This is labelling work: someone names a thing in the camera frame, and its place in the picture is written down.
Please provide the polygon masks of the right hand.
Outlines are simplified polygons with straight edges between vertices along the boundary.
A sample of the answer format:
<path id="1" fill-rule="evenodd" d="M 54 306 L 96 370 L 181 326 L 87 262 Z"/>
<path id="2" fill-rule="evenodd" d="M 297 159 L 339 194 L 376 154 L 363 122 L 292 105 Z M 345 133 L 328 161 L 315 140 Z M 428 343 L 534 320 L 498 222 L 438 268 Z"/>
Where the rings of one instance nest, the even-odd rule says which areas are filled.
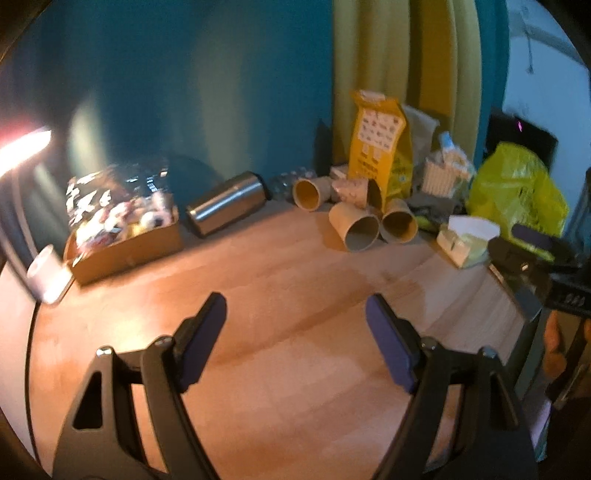
<path id="1" fill-rule="evenodd" d="M 567 367 L 566 352 L 574 340 L 581 318 L 553 310 L 546 322 L 543 335 L 545 376 L 554 381 Z"/>

